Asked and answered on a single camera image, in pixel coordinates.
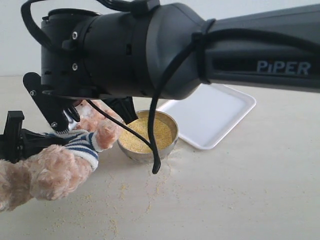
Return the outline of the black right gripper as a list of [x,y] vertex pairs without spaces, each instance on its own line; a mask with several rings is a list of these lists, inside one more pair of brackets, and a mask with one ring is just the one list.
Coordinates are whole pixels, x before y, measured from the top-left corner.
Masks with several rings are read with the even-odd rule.
[[91,100],[102,111],[105,111],[104,107],[106,106],[114,110],[125,124],[129,124],[138,119],[133,98],[130,96],[124,97],[107,93],[97,94],[96,92],[93,92],[93,95],[89,96],[86,88],[82,90],[73,88],[71,93],[75,94],[75,96],[69,96],[56,92],[48,85],[45,86],[48,88],[48,90],[45,91],[47,95],[52,95],[61,99],[74,100],[73,105],[75,106],[80,118],[85,116],[85,105],[87,104],[87,100]]

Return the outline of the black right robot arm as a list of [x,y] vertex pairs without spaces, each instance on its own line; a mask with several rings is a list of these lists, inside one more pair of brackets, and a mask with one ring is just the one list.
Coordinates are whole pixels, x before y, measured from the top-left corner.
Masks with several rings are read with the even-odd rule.
[[182,100],[200,84],[320,90],[318,4],[205,20],[182,3],[138,0],[131,12],[55,9],[41,28],[52,42],[41,83],[68,111],[104,99],[131,122],[133,97]]

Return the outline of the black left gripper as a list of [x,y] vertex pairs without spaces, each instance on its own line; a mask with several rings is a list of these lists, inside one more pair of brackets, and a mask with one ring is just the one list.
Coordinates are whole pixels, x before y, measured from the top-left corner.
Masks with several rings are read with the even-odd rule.
[[22,129],[22,111],[8,111],[3,134],[0,135],[0,158],[13,164],[40,153],[51,145],[64,146],[66,139]]

